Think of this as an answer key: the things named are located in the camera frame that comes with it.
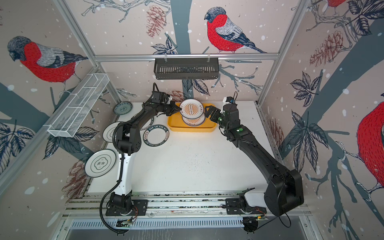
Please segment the orange sunburst plate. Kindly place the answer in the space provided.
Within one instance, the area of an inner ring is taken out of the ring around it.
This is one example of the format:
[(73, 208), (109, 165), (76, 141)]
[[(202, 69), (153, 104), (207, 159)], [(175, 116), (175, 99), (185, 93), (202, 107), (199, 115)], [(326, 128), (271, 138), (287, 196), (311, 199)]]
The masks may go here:
[(190, 120), (201, 117), (204, 113), (204, 105), (195, 99), (187, 99), (180, 103), (181, 115)]
[(188, 118), (182, 117), (183, 122), (189, 127), (198, 127), (205, 122), (205, 119), (206, 118), (204, 115), (201, 115), (196, 119), (188, 119)]

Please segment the green rim plate front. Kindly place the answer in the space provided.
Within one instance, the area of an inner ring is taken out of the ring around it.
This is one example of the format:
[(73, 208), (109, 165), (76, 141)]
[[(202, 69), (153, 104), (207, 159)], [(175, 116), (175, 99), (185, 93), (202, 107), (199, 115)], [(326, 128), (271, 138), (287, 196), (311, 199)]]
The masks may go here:
[(170, 131), (166, 126), (153, 125), (145, 130), (143, 141), (149, 147), (159, 147), (169, 139), (169, 136)]

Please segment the green rim plate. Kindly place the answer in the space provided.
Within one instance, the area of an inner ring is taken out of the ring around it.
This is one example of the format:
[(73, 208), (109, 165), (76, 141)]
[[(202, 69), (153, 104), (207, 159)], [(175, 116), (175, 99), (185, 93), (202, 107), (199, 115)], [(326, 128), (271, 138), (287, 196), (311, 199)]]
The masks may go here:
[(143, 141), (149, 147), (159, 147), (169, 139), (169, 136), (170, 131), (166, 126), (153, 125), (145, 130)]
[(145, 131), (154, 124), (155, 118), (152, 117), (142, 128), (141, 131)]

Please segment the green rim plate back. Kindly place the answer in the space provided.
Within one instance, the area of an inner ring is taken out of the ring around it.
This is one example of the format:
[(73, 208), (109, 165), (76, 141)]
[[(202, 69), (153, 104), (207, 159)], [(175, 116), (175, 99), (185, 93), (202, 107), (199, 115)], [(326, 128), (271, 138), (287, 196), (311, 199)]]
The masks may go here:
[(141, 131), (145, 131), (154, 124), (155, 118), (152, 117), (142, 128)]

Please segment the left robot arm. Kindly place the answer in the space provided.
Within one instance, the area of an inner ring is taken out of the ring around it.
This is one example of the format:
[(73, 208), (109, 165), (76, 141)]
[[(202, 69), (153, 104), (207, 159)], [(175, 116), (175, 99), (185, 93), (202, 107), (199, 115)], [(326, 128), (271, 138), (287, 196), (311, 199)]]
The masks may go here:
[(114, 130), (113, 145), (119, 153), (120, 170), (117, 186), (112, 190), (111, 199), (123, 203), (132, 194), (132, 175), (136, 153), (142, 146), (141, 129), (158, 113), (171, 116), (179, 112), (173, 97), (164, 92), (154, 91), (142, 104), (142, 110), (129, 121), (120, 123)]

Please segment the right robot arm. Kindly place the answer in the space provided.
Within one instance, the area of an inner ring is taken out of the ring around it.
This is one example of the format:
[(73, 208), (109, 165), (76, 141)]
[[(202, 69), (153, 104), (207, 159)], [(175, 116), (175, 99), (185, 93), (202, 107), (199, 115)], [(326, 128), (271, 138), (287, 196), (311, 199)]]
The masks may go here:
[(287, 169), (261, 146), (251, 130), (241, 124), (236, 104), (225, 103), (222, 109), (207, 106), (205, 112), (206, 118), (224, 130), (227, 140), (249, 157), (268, 184), (263, 196), (254, 190), (243, 193), (244, 212), (251, 207), (264, 207), (279, 217), (304, 203), (299, 172)]

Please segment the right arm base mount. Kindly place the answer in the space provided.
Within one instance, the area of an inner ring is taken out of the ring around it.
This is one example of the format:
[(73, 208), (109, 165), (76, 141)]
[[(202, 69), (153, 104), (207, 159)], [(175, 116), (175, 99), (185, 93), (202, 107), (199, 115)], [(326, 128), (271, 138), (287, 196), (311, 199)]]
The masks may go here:
[(222, 208), (226, 209), (228, 215), (265, 215), (267, 213), (267, 209), (264, 207), (249, 206), (244, 197), (225, 199)]

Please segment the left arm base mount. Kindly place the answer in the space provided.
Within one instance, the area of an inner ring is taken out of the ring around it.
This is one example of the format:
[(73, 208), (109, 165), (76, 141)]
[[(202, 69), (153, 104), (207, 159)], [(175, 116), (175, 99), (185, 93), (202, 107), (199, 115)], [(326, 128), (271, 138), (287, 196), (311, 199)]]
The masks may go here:
[(109, 201), (107, 204), (106, 216), (145, 216), (148, 203), (148, 200), (128, 200), (126, 203), (114, 203), (113, 201)]

